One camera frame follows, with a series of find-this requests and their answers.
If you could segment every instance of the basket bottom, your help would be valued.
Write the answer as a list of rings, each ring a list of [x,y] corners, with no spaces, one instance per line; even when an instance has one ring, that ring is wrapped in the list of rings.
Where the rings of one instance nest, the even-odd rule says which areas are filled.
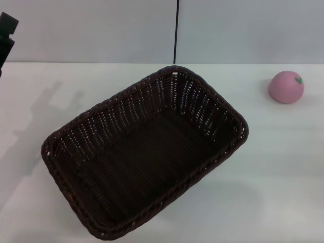
[[[79,168],[110,223],[129,219],[211,155],[212,144],[174,111],[139,123]]]

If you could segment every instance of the basket rim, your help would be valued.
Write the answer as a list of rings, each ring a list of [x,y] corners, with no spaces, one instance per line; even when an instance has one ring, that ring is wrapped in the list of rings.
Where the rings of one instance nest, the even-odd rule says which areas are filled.
[[[144,208],[141,212],[138,212],[135,216],[133,216],[130,219],[118,222],[118,224],[112,228],[107,228],[107,225],[98,222],[91,216],[91,214],[83,206],[82,201],[78,199],[78,196],[74,192],[73,187],[60,173],[59,169],[56,166],[57,161],[52,156],[53,145],[56,141],[60,140],[62,137],[67,135],[67,132],[69,130],[76,128],[88,118],[98,114],[102,109],[114,106],[116,103],[123,101],[129,96],[136,94],[141,89],[149,86],[159,78],[172,77],[174,72],[181,72],[182,74],[190,76],[192,78],[192,81],[196,83],[199,87],[201,87],[207,93],[209,98],[214,99],[215,102],[219,103],[221,107],[227,112],[229,112],[231,116],[236,120],[236,123],[238,124],[238,134],[240,134],[241,131],[245,129],[246,135],[243,138],[240,138],[239,135],[235,137],[233,143],[228,144],[217,154],[207,159],[206,162],[201,163],[201,165],[196,170],[192,171],[181,181],[172,186],[168,191],[160,195],[154,202],[152,202],[150,205]],[[58,129],[57,131],[53,132],[45,140],[45,142],[42,145],[41,154],[44,162],[46,163],[49,169],[50,174],[53,176],[56,184],[58,185],[66,199],[69,201],[72,209],[77,214],[82,224],[95,237],[102,240],[114,240],[124,236],[128,232],[146,223],[148,220],[150,220],[156,214],[158,214],[161,210],[163,210],[166,206],[175,201],[187,189],[196,184],[206,174],[208,174],[215,167],[217,167],[223,161],[229,158],[243,143],[245,143],[245,141],[248,138],[248,135],[249,127],[245,119],[221,95],[219,95],[210,85],[208,85],[202,77],[185,67],[173,65],[167,66],[155,73],[148,75],[147,77],[141,79],[139,82],[129,86],[125,90],[112,96],[110,99],[107,99],[93,106],[91,109],[81,113],[72,121]]]

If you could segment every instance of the pink toy fruit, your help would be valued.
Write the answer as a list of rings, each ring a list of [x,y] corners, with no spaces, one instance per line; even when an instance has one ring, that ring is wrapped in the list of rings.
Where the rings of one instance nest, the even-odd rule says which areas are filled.
[[[272,79],[268,91],[274,100],[284,104],[292,104],[302,97],[304,82],[297,73],[283,71]]]

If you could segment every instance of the white tabletop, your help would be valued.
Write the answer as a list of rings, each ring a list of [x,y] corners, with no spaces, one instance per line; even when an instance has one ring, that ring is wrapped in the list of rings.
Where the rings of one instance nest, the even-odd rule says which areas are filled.
[[[0,243],[93,243],[40,157],[54,130],[161,64],[6,63],[0,78]],[[324,242],[324,65],[184,65],[247,120],[247,142],[116,242]],[[305,93],[266,93],[283,70]]]

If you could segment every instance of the dark brown wicker basket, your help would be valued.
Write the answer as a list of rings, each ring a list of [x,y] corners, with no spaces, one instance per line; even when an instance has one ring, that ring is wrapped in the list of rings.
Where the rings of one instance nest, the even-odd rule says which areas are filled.
[[[169,66],[51,134],[42,157],[88,231],[114,240],[229,158],[248,133],[200,76]]]

